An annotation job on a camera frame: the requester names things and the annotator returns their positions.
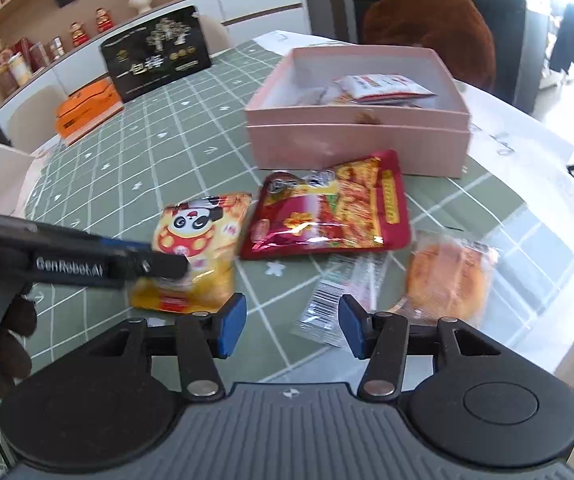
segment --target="grid pattern tablecloth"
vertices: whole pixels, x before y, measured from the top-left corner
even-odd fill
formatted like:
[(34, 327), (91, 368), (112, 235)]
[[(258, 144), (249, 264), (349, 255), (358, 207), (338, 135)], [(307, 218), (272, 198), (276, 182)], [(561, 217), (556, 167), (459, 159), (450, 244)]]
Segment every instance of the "grid pattern tablecloth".
[[(256, 168), (243, 107), (279, 59), (248, 42), (218, 56), (209, 70), (129, 102), (80, 142), (55, 151), (26, 215), (150, 242), (163, 205), (235, 191), (256, 197), (270, 172)], [(573, 271), (571, 251), (472, 159), (460, 180), (406, 176), (405, 186), (416, 229), (460, 228), (501, 249), (482, 329), (515, 344)], [(402, 250), (385, 260), (379, 309), (400, 297), (408, 259)], [(217, 363), (225, 384), (278, 378), (325, 350), (292, 330), (326, 264), (326, 256), (236, 262), (249, 316), (234, 355)], [(34, 370), (128, 316), (168, 319), (130, 308), (125, 292), (36, 285), (32, 297), (38, 329), (24, 343)], [(155, 360), (153, 374), (179, 385), (173, 360)]]

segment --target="yellow snack package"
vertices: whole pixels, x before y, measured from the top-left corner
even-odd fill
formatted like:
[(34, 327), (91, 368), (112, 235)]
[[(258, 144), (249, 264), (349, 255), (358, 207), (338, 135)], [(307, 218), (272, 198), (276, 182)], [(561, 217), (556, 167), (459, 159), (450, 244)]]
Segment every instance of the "yellow snack package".
[(232, 260), (250, 204), (249, 193), (236, 193), (167, 206), (152, 248), (183, 254), (190, 272), (180, 282), (138, 280), (132, 306), (180, 314), (217, 312), (235, 292)]

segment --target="brown fuzzy chair back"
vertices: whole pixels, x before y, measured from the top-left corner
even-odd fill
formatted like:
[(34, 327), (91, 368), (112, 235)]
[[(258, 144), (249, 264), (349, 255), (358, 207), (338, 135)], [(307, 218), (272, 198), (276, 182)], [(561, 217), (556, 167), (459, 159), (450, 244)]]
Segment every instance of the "brown fuzzy chair back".
[(471, 0), (379, 0), (365, 16), (363, 41), (433, 48), (454, 78), (494, 88), (494, 38)]

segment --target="red figurine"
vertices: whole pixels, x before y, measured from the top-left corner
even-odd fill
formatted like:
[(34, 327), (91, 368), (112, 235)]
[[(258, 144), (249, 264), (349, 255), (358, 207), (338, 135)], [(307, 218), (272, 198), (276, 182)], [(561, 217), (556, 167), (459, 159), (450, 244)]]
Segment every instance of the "red figurine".
[(102, 7), (96, 10), (96, 26), (98, 27), (98, 34), (102, 34), (104, 31), (113, 28), (113, 21), (111, 16), (109, 16), (109, 12)]
[(71, 30), (71, 40), (74, 44), (74, 48), (89, 41), (89, 36), (87, 36), (83, 26), (80, 23), (77, 22), (72, 23), (70, 30)]

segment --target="gray ribbed panel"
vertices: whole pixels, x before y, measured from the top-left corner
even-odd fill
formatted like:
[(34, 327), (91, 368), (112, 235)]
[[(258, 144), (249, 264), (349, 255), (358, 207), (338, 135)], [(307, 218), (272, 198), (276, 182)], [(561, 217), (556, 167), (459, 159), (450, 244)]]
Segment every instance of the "gray ribbed panel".
[[(285, 393), (292, 389), (298, 394), (289, 398)], [(187, 409), (171, 436), (134, 463), (87, 476), (50, 474), (21, 465), (9, 477), (574, 480), (574, 472), (563, 464), (503, 475), (466, 469), (423, 447), (396, 410), (361, 402), (344, 384), (239, 384), (222, 402)]]

